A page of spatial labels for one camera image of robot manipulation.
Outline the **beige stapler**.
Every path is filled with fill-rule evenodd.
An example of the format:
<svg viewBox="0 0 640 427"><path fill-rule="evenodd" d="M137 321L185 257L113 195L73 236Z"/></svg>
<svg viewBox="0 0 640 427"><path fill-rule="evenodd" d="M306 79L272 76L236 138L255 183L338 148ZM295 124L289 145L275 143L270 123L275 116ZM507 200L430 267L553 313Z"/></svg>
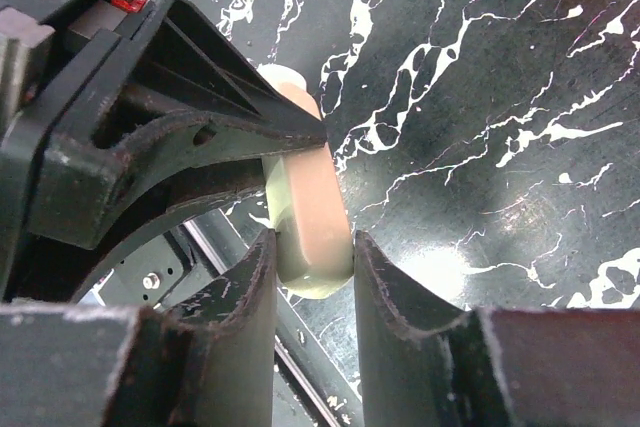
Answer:
<svg viewBox="0 0 640 427"><path fill-rule="evenodd" d="M262 159L276 233L277 274L288 291L325 299L353 276L353 240L327 141Z"/></svg>

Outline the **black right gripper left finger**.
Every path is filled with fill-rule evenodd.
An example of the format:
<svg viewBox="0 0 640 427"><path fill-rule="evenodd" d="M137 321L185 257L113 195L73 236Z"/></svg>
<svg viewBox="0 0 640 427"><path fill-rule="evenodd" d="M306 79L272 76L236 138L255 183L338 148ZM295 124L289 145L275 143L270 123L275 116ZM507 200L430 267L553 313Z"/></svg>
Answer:
<svg viewBox="0 0 640 427"><path fill-rule="evenodd" d="M1 308L5 426L267 426L276 236L174 308Z"/></svg>

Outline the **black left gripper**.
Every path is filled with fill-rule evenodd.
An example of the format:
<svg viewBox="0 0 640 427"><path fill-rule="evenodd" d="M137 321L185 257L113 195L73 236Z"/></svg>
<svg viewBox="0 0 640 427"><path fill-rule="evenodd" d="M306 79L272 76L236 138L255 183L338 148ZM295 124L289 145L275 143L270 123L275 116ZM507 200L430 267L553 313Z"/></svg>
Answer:
<svg viewBox="0 0 640 427"><path fill-rule="evenodd" d="M5 299L82 298L107 232L168 178L327 138L188 0L68 41L99 1L1 0Z"/></svg>

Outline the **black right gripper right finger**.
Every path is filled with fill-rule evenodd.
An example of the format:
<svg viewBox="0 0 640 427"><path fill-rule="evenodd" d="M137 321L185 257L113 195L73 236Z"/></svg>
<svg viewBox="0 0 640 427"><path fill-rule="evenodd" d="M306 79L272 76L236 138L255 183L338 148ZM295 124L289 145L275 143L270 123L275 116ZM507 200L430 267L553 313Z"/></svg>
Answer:
<svg viewBox="0 0 640 427"><path fill-rule="evenodd" d="M639 314L461 310L358 232L354 295L369 426L635 426Z"/></svg>

